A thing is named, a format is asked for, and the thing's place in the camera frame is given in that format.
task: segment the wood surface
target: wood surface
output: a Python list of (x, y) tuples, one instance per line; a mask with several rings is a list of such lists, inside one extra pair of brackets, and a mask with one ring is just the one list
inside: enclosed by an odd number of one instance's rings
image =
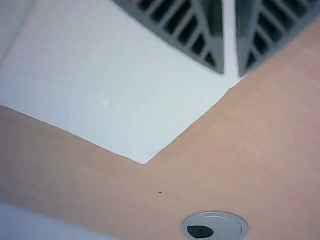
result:
[(0, 108), (0, 201), (125, 240), (224, 210), (245, 240), (320, 239), (320, 20), (147, 165)]

